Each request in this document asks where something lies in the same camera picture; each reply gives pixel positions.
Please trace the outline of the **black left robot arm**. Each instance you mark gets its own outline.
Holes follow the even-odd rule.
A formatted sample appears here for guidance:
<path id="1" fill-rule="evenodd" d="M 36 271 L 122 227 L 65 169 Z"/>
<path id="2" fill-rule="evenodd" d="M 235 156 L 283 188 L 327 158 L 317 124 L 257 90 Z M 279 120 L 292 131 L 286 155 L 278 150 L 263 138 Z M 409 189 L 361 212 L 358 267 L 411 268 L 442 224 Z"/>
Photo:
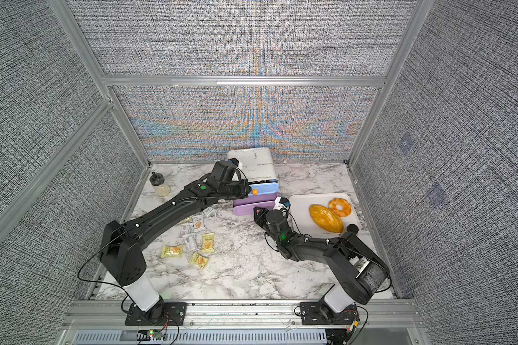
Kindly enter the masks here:
<path id="1" fill-rule="evenodd" d="M 190 182 L 154 210 L 123 224 L 107 224 L 98 251 L 99 261 L 132 302 L 142 312 L 148 312 L 159 305 L 160 296 L 145 274 L 147 264 L 142 251 L 180 221 L 221 200 L 247 198 L 250 192 L 237 159 L 218 161 L 210 173 Z"/>

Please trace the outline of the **yellow bread loaf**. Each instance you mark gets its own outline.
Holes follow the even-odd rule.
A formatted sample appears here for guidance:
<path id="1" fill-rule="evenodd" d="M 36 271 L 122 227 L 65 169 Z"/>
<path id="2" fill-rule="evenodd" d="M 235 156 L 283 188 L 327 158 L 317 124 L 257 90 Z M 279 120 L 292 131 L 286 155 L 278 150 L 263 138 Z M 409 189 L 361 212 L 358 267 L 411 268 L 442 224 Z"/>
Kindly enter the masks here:
<path id="1" fill-rule="evenodd" d="M 341 218 L 327 207 L 313 204 L 309 207 L 309 215 L 325 231 L 339 234 L 344 228 Z"/>

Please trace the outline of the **yellow cookie packet near jar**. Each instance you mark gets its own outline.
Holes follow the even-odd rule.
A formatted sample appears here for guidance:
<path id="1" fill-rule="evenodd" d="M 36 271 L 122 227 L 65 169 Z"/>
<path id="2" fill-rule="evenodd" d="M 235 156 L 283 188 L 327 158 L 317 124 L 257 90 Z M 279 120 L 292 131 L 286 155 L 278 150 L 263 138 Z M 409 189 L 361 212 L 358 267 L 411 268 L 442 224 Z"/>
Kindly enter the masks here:
<path id="1" fill-rule="evenodd" d="M 190 217 L 187 217 L 185 219 L 183 219 L 182 221 L 179 222 L 179 224 L 193 224 L 194 221 L 193 221 L 193 218 L 190 216 Z"/>

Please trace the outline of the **orange glazed donut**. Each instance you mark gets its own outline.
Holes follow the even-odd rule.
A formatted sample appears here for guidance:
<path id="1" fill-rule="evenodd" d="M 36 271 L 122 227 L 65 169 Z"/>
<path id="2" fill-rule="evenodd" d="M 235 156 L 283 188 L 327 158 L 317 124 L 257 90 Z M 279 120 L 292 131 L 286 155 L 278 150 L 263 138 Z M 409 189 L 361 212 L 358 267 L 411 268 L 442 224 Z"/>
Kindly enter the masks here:
<path id="1" fill-rule="evenodd" d="M 352 214 L 351 204 L 344 198 L 334 198 L 329 202 L 328 208 L 337 214 L 340 218 L 345 218 Z"/>

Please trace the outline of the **white cookie packet orange picture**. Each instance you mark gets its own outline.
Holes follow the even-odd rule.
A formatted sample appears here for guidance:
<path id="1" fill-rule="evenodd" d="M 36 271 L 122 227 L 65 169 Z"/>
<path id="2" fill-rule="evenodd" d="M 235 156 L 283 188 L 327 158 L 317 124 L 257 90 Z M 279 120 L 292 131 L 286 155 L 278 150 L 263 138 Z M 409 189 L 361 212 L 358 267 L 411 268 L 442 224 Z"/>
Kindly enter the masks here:
<path id="1" fill-rule="evenodd" d="M 192 218 L 192 224 L 194 227 L 194 232 L 202 231 L 205 229 L 204 216 L 202 214 L 194 215 L 191 218 Z"/>

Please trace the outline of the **yellow cookie packet front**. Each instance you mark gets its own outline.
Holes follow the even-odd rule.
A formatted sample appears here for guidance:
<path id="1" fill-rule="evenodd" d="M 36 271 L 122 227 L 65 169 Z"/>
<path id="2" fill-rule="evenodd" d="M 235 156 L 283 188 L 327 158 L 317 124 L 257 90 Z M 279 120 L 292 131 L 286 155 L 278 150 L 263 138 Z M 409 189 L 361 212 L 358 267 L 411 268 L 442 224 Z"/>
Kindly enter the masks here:
<path id="1" fill-rule="evenodd" d="M 198 267 L 201 270 L 203 270 L 207 266 L 209 261 L 209 257 L 206 257 L 198 252 L 194 252 L 188 260 L 190 264 Z"/>

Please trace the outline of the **white blue drawer cabinet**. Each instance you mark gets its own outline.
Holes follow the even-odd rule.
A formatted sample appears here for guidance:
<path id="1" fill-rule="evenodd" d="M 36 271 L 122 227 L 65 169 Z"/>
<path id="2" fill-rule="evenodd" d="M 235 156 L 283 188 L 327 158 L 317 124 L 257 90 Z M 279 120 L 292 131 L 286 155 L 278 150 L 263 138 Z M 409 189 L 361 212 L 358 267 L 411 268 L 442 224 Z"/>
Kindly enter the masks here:
<path id="1" fill-rule="evenodd" d="M 241 170 L 251 187 L 248 196 L 253 195 L 253 189 L 258 189 L 258 195 L 279 192 L 279 179 L 268 147 L 234 149 L 228 152 L 227 158 L 237 158 L 242 163 Z"/>

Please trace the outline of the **purple drawer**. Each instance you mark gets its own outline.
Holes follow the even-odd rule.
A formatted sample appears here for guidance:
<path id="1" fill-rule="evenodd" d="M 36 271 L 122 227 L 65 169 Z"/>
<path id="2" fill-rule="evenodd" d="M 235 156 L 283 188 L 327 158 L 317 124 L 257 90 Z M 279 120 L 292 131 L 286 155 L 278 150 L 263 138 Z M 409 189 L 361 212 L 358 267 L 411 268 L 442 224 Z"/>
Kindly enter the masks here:
<path id="1" fill-rule="evenodd" d="M 237 199 L 233 201 L 233 214 L 236 216 L 247 216 L 254 214 L 255 207 L 267 208 L 272 210 L 275 206 L 275 200 L 278 198 L 277 193 L 250 195 L 247 198 Z"/>

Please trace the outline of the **aluminium front rail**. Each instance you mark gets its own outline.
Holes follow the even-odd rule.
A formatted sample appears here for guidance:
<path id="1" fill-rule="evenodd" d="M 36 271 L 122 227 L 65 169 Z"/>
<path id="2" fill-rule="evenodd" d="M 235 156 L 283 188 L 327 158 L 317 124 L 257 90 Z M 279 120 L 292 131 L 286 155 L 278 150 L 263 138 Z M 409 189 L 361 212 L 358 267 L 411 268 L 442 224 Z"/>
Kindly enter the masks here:
<path id="1" fill-rule="evenodd" d="M 306 329 L 297 316 L 299 300 L 188 300 L 183 311 L 181 331 L 215 329 Z M 76 300 L 60 324 L 56 344 L 74 344 L 82 330 L 126 329 L 126 314 L 119 300 Z M 362 325 L 367 330 L 403 329 L 412 344 L 429 344 L 427 329 L 415 303 L 407 299 L 373 299 L 358 308 Z"/>

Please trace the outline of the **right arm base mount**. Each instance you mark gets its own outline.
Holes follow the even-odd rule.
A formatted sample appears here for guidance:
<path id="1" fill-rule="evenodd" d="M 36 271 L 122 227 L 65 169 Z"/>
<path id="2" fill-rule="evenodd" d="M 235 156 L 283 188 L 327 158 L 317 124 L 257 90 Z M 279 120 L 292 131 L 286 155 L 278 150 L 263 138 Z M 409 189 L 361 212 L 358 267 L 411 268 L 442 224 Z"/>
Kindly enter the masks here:
<path id="1" fill-rule="evenodd" d="M 317 302 L 302 301 L 294 309 L 294 313 L 306 326 L 357 326 L 361 320 L 355 304 L 349 305 L 341 312 L 335 312 L 323 300 Z"/>

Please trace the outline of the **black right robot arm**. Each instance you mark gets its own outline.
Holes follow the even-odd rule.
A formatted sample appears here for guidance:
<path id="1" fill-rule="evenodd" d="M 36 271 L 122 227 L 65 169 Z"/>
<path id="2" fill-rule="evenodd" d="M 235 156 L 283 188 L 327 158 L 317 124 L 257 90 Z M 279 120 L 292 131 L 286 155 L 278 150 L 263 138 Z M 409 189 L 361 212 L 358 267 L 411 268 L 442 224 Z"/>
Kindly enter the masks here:
<path id="1" fill-rule="evenodd" d="M 285 211 L 253 209 L 254 222 L 287 260 L 312 261 L 329 267 L 337 280 L 321 299 L 321 310 L 338 314 L 350 306 L 365 305 L 390 281 L 386 263 L 352 231 L 330 239 L 314 238 L 294 231 Z"/>

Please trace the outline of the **yellow cookie packet left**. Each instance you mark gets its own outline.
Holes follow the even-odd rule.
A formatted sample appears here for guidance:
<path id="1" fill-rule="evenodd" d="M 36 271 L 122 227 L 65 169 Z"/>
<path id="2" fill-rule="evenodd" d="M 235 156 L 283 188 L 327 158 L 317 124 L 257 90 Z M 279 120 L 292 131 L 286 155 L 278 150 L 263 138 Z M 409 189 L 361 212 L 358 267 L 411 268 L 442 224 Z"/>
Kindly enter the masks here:
<path id="1" fill-rule="evenodd" d="M 165 258 L 170 258 L 170 257 L 182 257 L 183 253 L 184 253 L 183 244 L 179 244 L 176 246 L 164 245 L 161 250 L 160 258 L 165 259 Z"/>

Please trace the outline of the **white rectangular tray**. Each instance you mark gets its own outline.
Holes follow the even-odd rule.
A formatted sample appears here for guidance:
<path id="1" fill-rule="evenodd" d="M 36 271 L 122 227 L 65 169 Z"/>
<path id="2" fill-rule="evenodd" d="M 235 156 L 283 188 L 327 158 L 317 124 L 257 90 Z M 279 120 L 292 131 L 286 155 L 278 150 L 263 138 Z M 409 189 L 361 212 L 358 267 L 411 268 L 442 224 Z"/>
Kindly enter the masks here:
<path id="1" fill-rule="evenodd" d="M 291 195 L 290 220 L 294 229 L 312 237 L 329 239 L 362 226 L 351 197 L 344 193 Z"/>

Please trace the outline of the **white cookie packet lower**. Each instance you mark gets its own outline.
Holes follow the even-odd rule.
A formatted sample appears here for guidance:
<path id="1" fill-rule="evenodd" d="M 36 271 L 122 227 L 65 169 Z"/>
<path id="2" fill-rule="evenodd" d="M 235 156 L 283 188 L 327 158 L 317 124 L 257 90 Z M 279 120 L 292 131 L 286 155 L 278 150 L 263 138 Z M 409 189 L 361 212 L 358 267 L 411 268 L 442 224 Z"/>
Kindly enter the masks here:
<path id="1" fill-rule="evenodd" d="M 182 237 L 182 239 L 184 241 L 187 252 L 195 252 L 199 249 L 196 234 L 186 234 Z"/>

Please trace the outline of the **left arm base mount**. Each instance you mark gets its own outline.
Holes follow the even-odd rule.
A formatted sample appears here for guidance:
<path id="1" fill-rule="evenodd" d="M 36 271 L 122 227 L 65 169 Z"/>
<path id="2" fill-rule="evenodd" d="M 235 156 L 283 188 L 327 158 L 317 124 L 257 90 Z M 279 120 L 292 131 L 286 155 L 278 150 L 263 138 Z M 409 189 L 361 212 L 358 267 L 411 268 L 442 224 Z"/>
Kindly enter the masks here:
<path id="1" fill-rule="evenodd" d="M 131 303 L 125 326 L 162 326 L 165 323 L 182 326 L 187 307 L 187 303 L 165 302 L 162 298 L 148 311 L 143 311 L 135 303 Z"/>

